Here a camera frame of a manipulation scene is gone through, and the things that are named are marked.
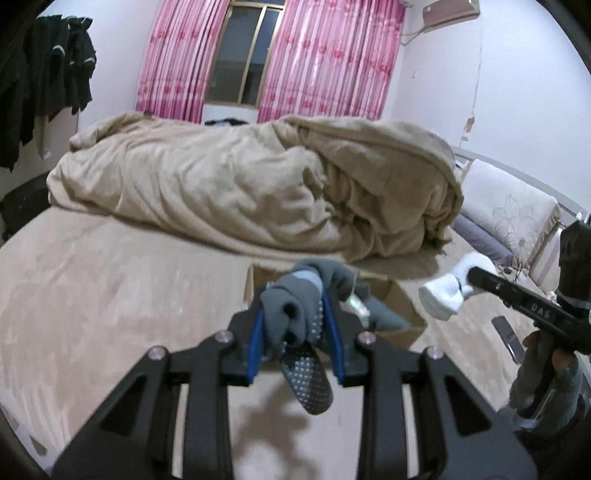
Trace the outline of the right hand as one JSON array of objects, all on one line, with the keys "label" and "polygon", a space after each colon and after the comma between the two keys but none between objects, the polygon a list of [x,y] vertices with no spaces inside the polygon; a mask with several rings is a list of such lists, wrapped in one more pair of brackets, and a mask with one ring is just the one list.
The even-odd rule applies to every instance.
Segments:
[{"label": "right hand", "polygon": [[516,410],[531,407],[544,374],[548,374],[556,390],[547,411],[566,413],[574,409],[582,384],[576,355],[556,346],[551,336],[541,330],[529,334],[523,347],[525,357],[511,386],[509,405]]}]

